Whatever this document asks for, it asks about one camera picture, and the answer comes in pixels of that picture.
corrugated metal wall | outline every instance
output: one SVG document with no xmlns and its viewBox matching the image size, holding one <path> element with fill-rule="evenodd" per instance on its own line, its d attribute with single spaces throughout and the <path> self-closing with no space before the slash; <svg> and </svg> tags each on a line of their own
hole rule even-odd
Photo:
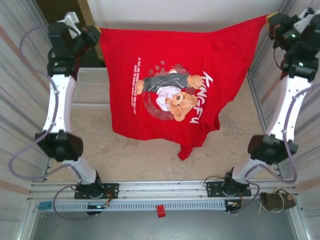
<svg viewBox="0 0 320 240">
<path fill-rule="evenodd" d="M 48 101 L 49 84 L 30 72 L 19 59 L 19 41 L 30 28 L 43 25 L 32 0 L 0 1 L 0 239 L 15 239 L 23 222 L 30 182 L 8 171 L 10 157 L 30 144 L 42 130 Z M 46 71 L 50 49 L 46 31 L 34 32 L 26 39 L 23 53 L 27 61 Z M 48 157 L 39 147 L 20 156 L 14 168 L 26 176 L 41 175 Z"/>
<path fill-rule="evenodd" d="M 320 8 L 320 0 L 287 1 L 283 6 L 289 15 L 299 15 L 304 9 Z M 280 70 L 273 59 L 270 40 L 265 40 L 264 47 L 258 52 L 251 69 L 253 95 L 255 95 L 261 123 L 265 128 L 271 121 L 280 93 Z M 276 59 L 281 63 L 284 52 L 277 49 Z M 318 72 L 314 83 L 320 83 Z M 299 149 L 295 155 L 298 168 L 296 188 L 301 207 L 311 228 L 314 239 L 320 239 L 320 89 L 307 96 L 302 104 L 295 129 L 295 142 Z M 292 166 L 288 160 L 280 163 L 280 170 L 285 177 L 292 176 Z"/>
</svg>

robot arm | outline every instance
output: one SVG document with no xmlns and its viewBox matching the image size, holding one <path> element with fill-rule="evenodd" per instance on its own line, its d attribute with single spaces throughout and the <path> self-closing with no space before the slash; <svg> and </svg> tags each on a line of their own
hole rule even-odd
<svg viewBox="0 0 320 240">
<path fill-rule="evenodd" d="M 309 8 L 301 15 L 288 17 L 282 13 L 267 16 L 269 37 L 274 40 L 273 48 L 286 51 L 281 63 L 280 96 L 273 118 L 264 135 L 255 135 L 248 145 L 248 157 L 239 166 L 227 172 L 223 182 L 228 196 L 243 193 L 252 179 L 266 165 L 280 163 L 288 158 L 284 144 L 284 123 L 292 102 L 298 92 L 312 85 L 319 61 L 315 57 L 320 50 L 320 10 Z M 300 95 L 288 119 L 286 138 L 291 154 L 298 145 L 294 144 L 295 125 L 305 94 Z"/>
<path fill-rule="evenodd" d="M 82 190 L 96 197 L 102 192 L 101 180 L 84 157 L 83 141 L 72 134 L 70 112 L 80 57 L 97 44 L 101 32 L 94 26 L 79 30 L 75 25 L 78 22 L 77 15 L 74 12 L 68 12 L 64 20 L 48 26 L 48 35 L 53 47 L 48 54 L 47 70 L 56 90 L 50 84 L 46 122 L 42 132 L 35 134 L 35 139 L 45 133 L 52 124 L 58 92 L 58 106 L 53 128 L 38 145 L 50 158 L 69 165 L 72 170 L 75 170 Z"/>
</svg>

teddy bear print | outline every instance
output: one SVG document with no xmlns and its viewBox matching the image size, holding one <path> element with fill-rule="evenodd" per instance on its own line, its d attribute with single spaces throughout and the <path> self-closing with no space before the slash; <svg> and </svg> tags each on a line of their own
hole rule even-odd
<svg viewBox="0 0 320 240">
<path fill-rule="evenodd" d="M 181 122 L 187 113 L 197 105 L 198 98 L 183 92 L 182 89 L 194 88 L 198 90 L 203 84 L 199 75 L 177 73 L 172 68 L 168 75 L 147 77 L 138 80 L 136 94 L 141 95 L 144 91 L 157 94 L 156 103 L 161 110 L 171 112 L 176 121 Z"/>
</svg>

red t-shirt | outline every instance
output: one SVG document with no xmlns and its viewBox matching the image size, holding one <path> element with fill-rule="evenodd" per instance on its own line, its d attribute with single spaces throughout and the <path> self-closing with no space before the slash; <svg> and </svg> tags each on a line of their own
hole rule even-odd
<svg viewBox="0 0 320 240">
<path fill-rule="evenodd" d="M 238 93 L 265 22 L 261 16 L 205 33 L 102 28 L 113 131 L 178 143 L 178 156 L 186 159 L 220 128 L 219 112 Z M 202 86 L 192 85 L 189 76 L 200 77 Z M 144 83 L 141 94 L 138 80 Z M 180 106 L 174 103 L 181 101 L 180 92 L 196 101 L 178 121 L 174 116 Z"/>
</svg>

cable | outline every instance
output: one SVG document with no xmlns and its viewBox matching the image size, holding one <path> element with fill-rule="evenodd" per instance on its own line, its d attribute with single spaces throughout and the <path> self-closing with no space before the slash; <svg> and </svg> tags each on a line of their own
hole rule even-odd
<svg viewBox="0 0 320 240">
<path fill-rule="evenodd" d="M 207 181 L 209 178 L 225 179 L 224 177 L 221 177 L 221 176 L 208 176 L 208 177 L 203 181 L 203 186 L 204 186 L 205 188 L 207 188 L 206 185 L 205 185 L 205 183 L 206 183 L 206 181 Z"/>
<path fill-rule="evenodd" d="M 57 112 L 58 112 L 58 104 L 59 104 L 59 92 L 58 92 L 58 89 L 57 89 L 57 86 L 56 84 L 52 81 L 52 79 L 46 74 L 44 73 L 43 71 L 39 70 L 39 69 L 36 69 L 34 67 L 32 67 L 29 63 L 26 62 L 26 57 L 24 56 L 23 54 L 23 43 L 26 39 L 26 37 L 32 33 L 33 31 L 35 30 L 38 30 L 38 29 L 42 29 L 42 28 L 46 28 L 48 25 L 41 25 L 41 26 L 36 26 L 36 27 L 33 27 L 31 28 L 30 30 L 28 30 L 21 38 L 20 40 L 20 43 L 19 43 L 19 58 L 21 59 L 21 61 L 23 62 L 23 64 L 31 71 L 34 71 L 34 72 L 37 72 L 37 73 L 40 73 L 42 74 L 45 78 L 49 79 L 52 87 L 53 87 L 53 90 L 54 90 L 54 99 L 55 99 L 55 106 L 54 106 L 54 111 L 53 111 L 53 116 L 52 116 L 52 122 L 49 126 L 49 128 L 47 129 L 47 131 L 41 136 L 39 137 L 37 140 L 35 140 L 34 142 L 32 142 L 31 144 L 29 144 L 28 146 L 24 147 L 23 149 L 19 150 L 16 154 L 14 154 L 9 162 L 8 162 L 8 169 L 9 171 L 14 175 L 16 176 L 17 178 L 20 178 L 20 179 L 24 179 L 24 180 L 32 180 L 32 181 L 35 181 L 35 180 L 43 180 L 44 178 L 54 174 L 55 172 L 59 171 L 60 169 L 64 168 L 64 167 L 71 167 L 70 164 L 64 164 L 62 166 L 59 166 L 57 167 L 56 169 L 54 169 L 53 171 L 43 175 L 43 176 L 24 176 L 24 175 L 21 175 L 19 174 L 18 172 L 16 172 L 13 168 L 13 161 L 18 157 L 20 156 L 22 153 L 26 152 L 27 150 L 33 148 L 35 145 L 37 145 L 40 141 L 42 141 L 43 139 L 45 139 L 45 137 L 50 133 L 50 131 L 52 130 L 52 128 L 54 127 L 54 123 L 56 121 L 56 117 L 57 117 Z"/>
<path fill-rule="evenodd" d="M 84 219 L 90 219 L 94 216 L 96 216 L 95 214 L 94 215 L 88 215 L 88 216 L 82 216 L 82 217 L 68 217 L 68 216 L 63 216 L 61 215 L 57 209 L 56 209 L 56 200 L 57 200 L 57 197 L 58 195 L 65 189 L 67 188 L 71 188 L 71 187 L 76 187 L 78 185 L 80 185 L 81 183 L 78 183 L 78 184 L 70 184 L 68 186 L 64 186 L 63 188 L 61 188 L 54 196 L 53 198 L 53 201 L 52 201 L 52 208 L 53 208 L 53 211 L 55 212 L 55 214 L 57 214 L 60 218 L 64 219 L 64 220 L 71 220 L 71 221 L 77 221 L 77 220 L 84 220 Z"/>
<path fill-rule="evenodd" d="M 277 63 L 277 60 L 276 60 L 276 49 L 273 50 L 273 59 L 274 59 L 274 62 L 276 64 L 276 66 L 281 69 L 281 67 L 279 66 L 279 64 Z"/>
<path fill-rule="evenodd" d="M 320 83 L 312 85 L 300 92 L 298 92 L 293 98 L 292 101 L 290 103 L 288 112 L 286 114 L 285 120 L 284 120 L 284 127 L 283 127 L 283 141 L 284 141 L 284 146 L 285 146 L 285 150 L 288 154 L 288 158 L 290 159 L 290 162 L 292 164 L 292 168 L 293 168 L 293 179 L 292 180 L 285 180 L 282 179 L 281 177 L 279 177 L 278 175 L 276 175 L 274 172 L 272 172 L 267 166 L 262 165 L 262 164 L 258 164 L 257 166 L 264 168 L 265 170 L 267 170 L 272 176 L 274 176 L 276 179 L 278 179 L 280 182 L 282 183 L 286 183 L 286 184 L 293 184 L 296 182 L 297 178 L 298 178 L 298 170 L 297 170 L 297 166 L 295 163 L 295 159 L 291 154 L 290 148 L 289 148 L 289 144 L 288 144 L 288 140 L 287 140 L 287 128 L 288 128 L 288 124 L 289 124 L 289 118 L 292 112 L 292 109 L 296 103 L 296 100 L 298 97 L 300 97 L 301 95 L 307 93 L 311 93 L 312 91 L 314 91 L 315 89 L 320 87 Z"/>
<path fill-rule="evenodd" d="M 251 169 L 249 169 L 249 170 L 246 172 L 246 174 L 244 175 L 245 178 L 247 178 L 248 175 L 249 175 L 255 168 L 257 168 L 257 166 L 254 166 L 254 167 L 252 167 Z M 246 209 L 246 208 L 249 207 L 250 204 L 252 204 L 252 203 L 254 202 L 254 200 L 258 197 L 259 192 L 260 192 L 260 186 L 259 186 L 257 183 L 252 182 L 252 181 L 249 181 L 249 180 L 247 180 L 246 182 L 247 182 L 248 184 L 255 185 L 255 186 L 257 187 L 257 191 L 256 191 L 255 195 L 253 196 L 253 198 L 252 198 L 244 207 L 242 207 L 242 205 L 241 205 L 241 208 L 240 208 L 240 209 L 234 210 L 234 211 L 229 211 L 229 212 L 228 212 L 229 214 L 236 214 L 236 213 L 238 213 L 238 212 Z"/>
<path fill-rule="evenodd" d="M 108 197 L 109 195 L 109 199 L 105 202 L 105 206 L 109 206 L 110 201 L 112 200 L 112 193 L 111 191 L 109 191 L 108 189 L 104 190 L 105 195 Z"/>
</svg>

